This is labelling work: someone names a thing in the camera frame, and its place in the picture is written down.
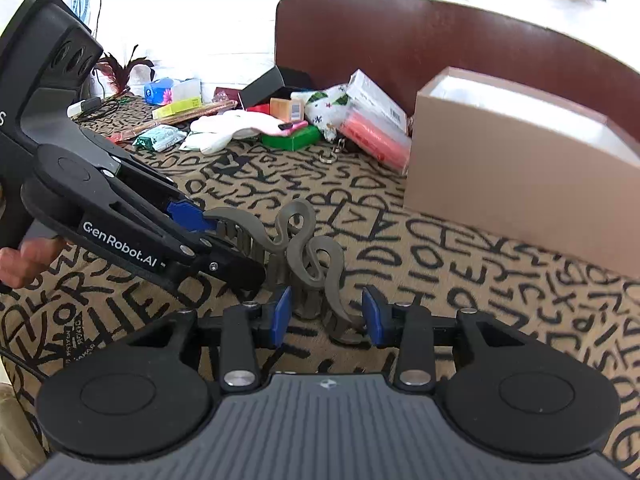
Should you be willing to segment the person's left hand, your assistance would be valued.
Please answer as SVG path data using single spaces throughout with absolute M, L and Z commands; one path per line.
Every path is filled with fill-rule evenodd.
M 2 248 L 0 278 L 3 285 L 20 289 L 32 284 L 36 277 L 54 263 L 66 247 L 61 237 L 26 240 L 18 249 Z

